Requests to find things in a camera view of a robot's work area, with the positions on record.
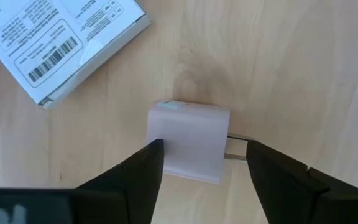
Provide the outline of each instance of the black object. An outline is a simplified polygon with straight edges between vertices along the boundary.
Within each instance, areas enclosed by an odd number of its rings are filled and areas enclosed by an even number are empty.
[[[0,189],[0,223],[151,223],[163,160],[159,139],[77,189]]]
[[[358,188],[248,142],[251,178],[270,224],[358,224]],[[0,189],[0,223],[150,223],[163,160],[163,140],[156,140],[77,189]]]
[[[247,160],[270,224],[358,224],[358,188],[257,141]]]

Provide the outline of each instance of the box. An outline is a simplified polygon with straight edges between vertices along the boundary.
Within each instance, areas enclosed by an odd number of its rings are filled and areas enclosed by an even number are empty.
[[[0,0],[0,60],[51,108],[149,24],[134,0]]]

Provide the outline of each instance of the printed label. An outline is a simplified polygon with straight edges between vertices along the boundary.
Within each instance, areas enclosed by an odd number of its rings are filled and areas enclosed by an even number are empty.
[[[73,4],[73,0],[60,0],[65,6],[66,10],[77,20],[84,20],[87,16],[87,11],[94,5],[99,4],[97,0],[76,0]]]
[[[49,0],[36,0],[0,29],[0,46],[4,50],[16,47],[9,56],[17,52],[57,14],[58,10]]]
[[[82,47],[77,35],[64,20],[60,20],[14,63],[31,86],[37,87]]]

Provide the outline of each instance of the barcode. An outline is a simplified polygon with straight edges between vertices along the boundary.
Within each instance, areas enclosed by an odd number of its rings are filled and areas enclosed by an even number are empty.
[[[64,42],[56,51],[54,51],[53,54],[51,54],[51,56],[49,56],[48,59],[46,59],[46,61],[29,73],[31,80],[35,82],[39,78],[43,77],[43,75],[57,65],[57,63],[59,63],[59,61],[61,61],[64,56],[70,53],[77,45],[78,43],[73,37],[66,40],[66,42]]]

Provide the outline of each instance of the light wood surface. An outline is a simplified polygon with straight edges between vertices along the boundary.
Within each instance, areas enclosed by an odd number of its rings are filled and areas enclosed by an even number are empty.
[[[143,146],[155,100],[228,106],[252,136],[358,186],[358,1],[141,0],[153,24],[54,110],[0,63],[0,186],[74,187]],[[246,164],[165,176],[154,222],[266,223]]]

